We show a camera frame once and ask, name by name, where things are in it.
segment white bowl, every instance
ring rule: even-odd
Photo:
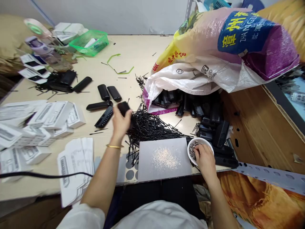
[[[202,145],[208,145],[211,148],[213,155],[214,155],[214,150],[213,150],[213,147],[211,146],[211,144],[207,140],[205,140],[203,138],[193,138],[187,145],[187,154],[188,154],[188,157],[190,158],[191,162],[193,162],[195,165],[198,166],[197,162],[190,155],[190,145],[192,142],[195,142],[195,141],[200,142]]]

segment green wire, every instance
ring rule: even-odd
[[[114,56],[120,56],[120,55],[121,55],[120,53],[115,54],[115,55],[112,55],[112,56],[109,58],[109,60],[107,61],[107,64],[111,67],[111,65],[109,64],[109,61],[111,60],[111,58],[114,57]],[[126,72],[126,73],[117,73],[117,71],[116,71],[113,67],[111,67],[111,68],[115,71],[116,74],[118,74],[118,75],[124,75],[124,74],[129,74],[129,73],[133,70],[134,66],[130,69],[129,72]]]

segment hand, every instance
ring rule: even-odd
[[[217,181],[215,158],[211,148],[207,145],[197,145],[194,152],[196,162],[207,185]]]
[[[128,110],[125,117],[121,114],[118,107],[113,107],[113,137],[122,139],[130,127],[132,110]]]

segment gold bracelet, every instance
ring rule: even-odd
[[[110,147],[110,148],[116,148],[116,149],[121,149],[121,148],[123,148],[124,146],[111,146],[111,145],[109,145],[109,144],[107,144],[106,145],[107,147]]]

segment black cable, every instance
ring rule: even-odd
[[[58,178],[65,178],[65,177],[70,177],[78,174],[84,174],[90,177],[93,177],[89,173],[85,172],[78,172],[78,173],[72,173],[72,174],[67,174],[67,175],[46,175],[46,174],[41,174],[41,173],[34,173],[34,172],[13,172],[13,173],[4,173],[0,174],[0,178],[6,178],[6,177],[16,177],[16,176],[28,176],[28,177],[37,177],[37,178],[46,178],[46,179],[58,179]]]

